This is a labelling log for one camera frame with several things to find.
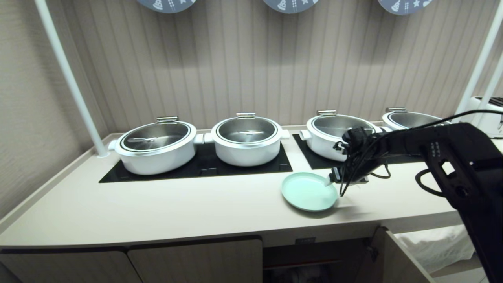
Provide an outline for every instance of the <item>white pot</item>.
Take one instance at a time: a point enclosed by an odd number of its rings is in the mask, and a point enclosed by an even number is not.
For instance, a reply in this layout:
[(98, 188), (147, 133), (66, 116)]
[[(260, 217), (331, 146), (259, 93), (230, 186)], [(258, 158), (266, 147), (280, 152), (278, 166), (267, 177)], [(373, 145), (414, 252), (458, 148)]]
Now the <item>white pot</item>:
[(404, 107), (388, 107), (382, 116), (383, 124), (392, 130), (404, 130), (432, 123), (442, 118), (418, 112), (408, 112)]
[(373, 132), (382, 132), (374, 124), (352, 116), (338, 115), (335, 110), (318, 111), (318, 116), (313, 117), (306, 123), (307, 130), (300, 131), (301, 140), (307, 142), (307, 146), (320, 156), (336, 161), (344, 161), (347, 155), (342, 147), (336, 147), (336, 143), (342, 142), (344, 133), (356, 127), (365, 127)]
[(203, 135), (196, 134), (196, 127), (177, 119), (158, 118), (157, 123), (135, 128), (113, 140), (108, 148), (116, 151), (124, 167), (135, 174), (176, 169), (194, 157), (195, 145), (203, 143)]
[(204, 136), (204, 143), (215, 143), (215, 151), (225, 163), (249, 167), (274, 159), (280, 151), (280, 139), (289, 138), (288, 130), (273, 120), (238, 113), (235, 118), (216, 124)]

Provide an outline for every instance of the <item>white appliance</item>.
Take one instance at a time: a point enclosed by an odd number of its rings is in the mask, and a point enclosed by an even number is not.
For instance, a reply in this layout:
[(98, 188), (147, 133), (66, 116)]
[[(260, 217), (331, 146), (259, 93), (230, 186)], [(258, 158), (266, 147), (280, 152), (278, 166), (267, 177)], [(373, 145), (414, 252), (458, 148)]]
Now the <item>white appliance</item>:
[[(482, 100), (481, 96), (470, 98), (466, 111), (478, 109), (478, 105)], [(487, 110), (503, 111), (503, 97), (491, 97), (486, 106)], [(497, 137), (503, 138), (503, 115), (484, 113), (472, 114), (464, 116), (462, 122), (470, 122), (477, 126), (481, 131), (485, 132), (490, 138)]]

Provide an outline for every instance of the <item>mint green plate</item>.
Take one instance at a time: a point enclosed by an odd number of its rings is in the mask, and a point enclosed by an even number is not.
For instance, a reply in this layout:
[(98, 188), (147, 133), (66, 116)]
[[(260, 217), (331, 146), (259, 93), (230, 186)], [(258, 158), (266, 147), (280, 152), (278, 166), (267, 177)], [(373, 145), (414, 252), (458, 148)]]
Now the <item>mint green plate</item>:
[(337, 200), (337, 190), (333, 184), (325, 187), (325, 178), (307, 172), (286, 177), (281, 193), (294, 207), (312, 212), (329, 209)]

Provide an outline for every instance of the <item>white pipe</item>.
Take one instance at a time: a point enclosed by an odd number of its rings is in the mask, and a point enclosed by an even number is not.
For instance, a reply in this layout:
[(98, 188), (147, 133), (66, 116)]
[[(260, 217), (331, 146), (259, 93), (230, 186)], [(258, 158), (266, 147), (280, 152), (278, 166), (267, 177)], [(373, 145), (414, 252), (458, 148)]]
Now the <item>white pipe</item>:
[[(456, 114), (464, 112), (466, 109), (468, 100), (475, 90), (475, 86), (477, 85), (478, 79), (482, 74), (482, 70), (484, 69), (487, 57), (489, 57), (489, 53), (491, 52), (492, 45), (494, 44), (494, 39), (498, 34), (499, 27), (501, 26), (501, 20), (503, 20), (503, 0), (499, 1), (498, 9), (496, 10), (496, 14), (494, 14), (491, 28), (489, 29), (489, 33), (487, 34), (487, 37), (485, 39), (484, 46), (482, 47), (482, 51), (480, 52), (480, 56), (477, 60), (477, 64), (473, 69), (472, 76), (470, 77), (465, 92), (463, 93), (461, 101), (459, 102), (458, 109), (456, 109)], [(453, 119), (452, 122), (457, 123), (460, 119), (461, 117)]]
[(96, 151), (98, 152), (99, 157), (106, 157), (110, 154), (103, 145), (101, 141), (100, 134), (98, 130), (96, 130), (96, 126), (93, 123), (93, 119), (91, 118), (91, 114), (89, 114), (89, 110), (86, 107), (86, 103), (82, 98), (82, 93), (80, 93), (80, 89), (78, 88), (77, 81), (73, 76), (73, 73), (70, 68), (70, 64), (68, 64), (68, 60), (64, 54), (63, 46), (61, 46), (61, 42), (59, 41), (58, 34), (56, 32), (56, 28), (54, 27), (54, 23), (52, 22), (51, 14), (49, 12), (49, 8), (47, 7), (47, 3), (45, 0), (35, 0), (37, 5), (38, 13), (40, 14), (40, 18), (42, 18), (42, 23), (44, 24), (45, 31), (47, 32), (47, 36), (49, 37), (49, 41), (51, 42), (52, 49), (54, 50), (54, 54), (56, 54), (56, 58), (58, 60), (59, 66), (63, 71), (63, 75), (66, 79), (66, 83), (70, 88), (70, 92), (77, 104), (77, 108), (84, 120), (84, 124), (88, 129), (89, 135), (93, 140)]
[[(491, 96), (493, 95), (496, 89), (496, 86), (499, 83), (499, 80), (501, 79), (502, 74), (503, 74), (503, 52), (499, 57), (498, 65), (496, 66), (496, 69), (492, 74), (491, 81), (487, 85), (487, 89), (485, 90), (484, 96), (482, 97), (482, 100), (478, 105), (478, 109), (485, 109), (489, 100), (491, 99)], [(477, 127), (480, 127), (481, 121), (482, 121), (482, 113), (477, 113), (475, 114), (475, 117), (472, 120), (472, 124), (476, 125)]]

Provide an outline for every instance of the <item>black glass cooktop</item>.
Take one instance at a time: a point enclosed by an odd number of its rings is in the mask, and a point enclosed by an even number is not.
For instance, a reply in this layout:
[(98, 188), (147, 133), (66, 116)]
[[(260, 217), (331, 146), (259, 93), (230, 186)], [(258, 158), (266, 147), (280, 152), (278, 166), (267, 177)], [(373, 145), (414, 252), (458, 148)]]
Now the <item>black glass cooktop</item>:
[(197, 145), (197, 152), (185, 165), (169, 172), (156, 175), (136, 175), (126, 170), (122, 161), (119, 161), (101, 180), (100, 183), (128, 182), (128, 181), (149, 181), (162, 179), (210, 177), (245, 175), (260, 173), (292, 172), (292, 167), (283, 149), (273, 160), (253, 167), (238, 167), (227, 164), (216, 156), (215, 145)]
[[(322, 157), (315, 152), (313, 152), (308, 146), (307, 142), (300, 139), (298, 134), (292, 135), (300, 150), (304, 154), (307, 162), (311, 166), (311, 169), (326, 169), (337, 167), (340, 168), (343, 165), (343, 162), (331, 160), (325, 157)], [(403, 156), (403, 157), (394, 157), (388, 160), (388, 164), (396, 164), (396, 163), (411, 163), (411, 162), (421, 162), (421, 158), (413, 157), (413, 156)]]

